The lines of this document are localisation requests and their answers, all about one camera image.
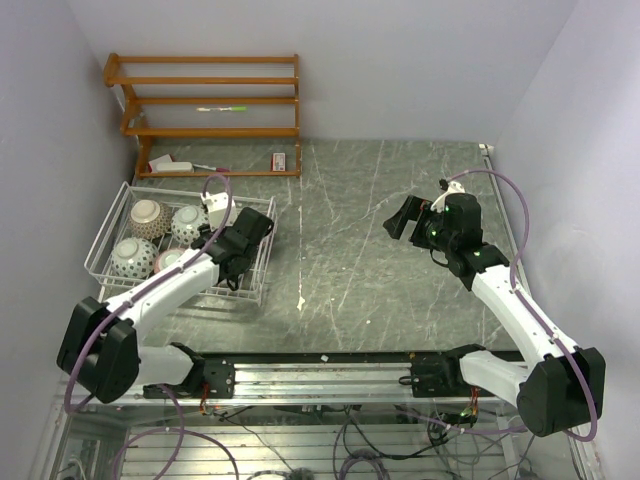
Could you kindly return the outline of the light blue patterned bowl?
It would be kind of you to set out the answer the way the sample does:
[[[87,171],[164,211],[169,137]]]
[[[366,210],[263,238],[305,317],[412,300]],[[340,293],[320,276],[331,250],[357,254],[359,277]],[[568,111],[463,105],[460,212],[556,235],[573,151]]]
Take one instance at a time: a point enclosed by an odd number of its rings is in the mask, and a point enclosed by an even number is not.
[[[146,279],[154,270],[158,254],[158,248],[149,240],[137,237],[123,239],[112,250],[112,270],[118,277]]]

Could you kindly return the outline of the black and white leaf bowl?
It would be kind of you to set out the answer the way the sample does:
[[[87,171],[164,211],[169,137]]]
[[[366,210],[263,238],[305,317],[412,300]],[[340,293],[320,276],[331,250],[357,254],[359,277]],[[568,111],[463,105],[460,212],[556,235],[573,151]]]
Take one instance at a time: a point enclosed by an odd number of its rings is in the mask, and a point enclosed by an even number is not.
[[[175,263],[185,252],[182,248],[171,248],[161,252],[154,262],[154,273],[158,274]]]

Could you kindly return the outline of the red circle patterned bowl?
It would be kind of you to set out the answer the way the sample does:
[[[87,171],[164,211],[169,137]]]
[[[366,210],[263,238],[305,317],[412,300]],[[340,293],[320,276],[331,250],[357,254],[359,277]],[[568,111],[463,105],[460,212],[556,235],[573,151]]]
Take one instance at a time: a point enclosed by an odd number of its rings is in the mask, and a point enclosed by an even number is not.
[[[191,245],[200,236],[199,228],[207,223],[207,214],[202,206],[181,207],[172,217],[172,238],[180,245]]]

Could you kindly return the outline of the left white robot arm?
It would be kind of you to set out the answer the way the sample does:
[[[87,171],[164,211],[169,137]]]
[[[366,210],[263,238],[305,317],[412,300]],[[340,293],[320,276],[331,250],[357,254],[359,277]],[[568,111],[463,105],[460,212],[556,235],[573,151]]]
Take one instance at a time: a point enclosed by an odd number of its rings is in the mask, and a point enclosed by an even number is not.
[[[134,386],[157,392],[166,385],[182,397],[201,395],[212,374],[201,354],[181,343],[145,347],[142,340],[192,297],[219,283],[237,288],[273,229],[271,218],[245,207],[229,226],[201,228],[176,261],[135,288],[104,302],[83,299],[73,309],[57,366],[70,384],[104,404]]]

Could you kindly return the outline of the brown patterned bowl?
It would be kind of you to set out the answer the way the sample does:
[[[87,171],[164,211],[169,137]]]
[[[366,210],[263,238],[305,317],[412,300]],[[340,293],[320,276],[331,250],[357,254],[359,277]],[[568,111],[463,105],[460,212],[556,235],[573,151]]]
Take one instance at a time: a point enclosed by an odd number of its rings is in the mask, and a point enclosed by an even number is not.
[[[171,230],[172,212],[165,203],[156,200],[138,200],[132,206],[128,222],[133,237],[154,240]]]

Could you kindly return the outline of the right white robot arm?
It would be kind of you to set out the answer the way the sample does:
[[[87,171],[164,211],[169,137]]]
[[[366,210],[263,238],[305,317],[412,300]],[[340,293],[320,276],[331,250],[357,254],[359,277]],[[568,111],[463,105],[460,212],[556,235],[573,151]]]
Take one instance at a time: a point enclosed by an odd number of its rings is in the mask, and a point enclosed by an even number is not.
[[[445,260],[458,278],[500,321],[520,352],[518,366],[479,345],[447,352],[442,387],[459,396],[479,387],[515,407],[524,426],[538,437],[587,424],[602,415],[606,363],[594,347],[584,349],[564,334],[512,278],[501,250],[483,239],[476,197],[449,193],[430,202],[413,195],[383,227],[399,239],[409,222],[415,247]]]

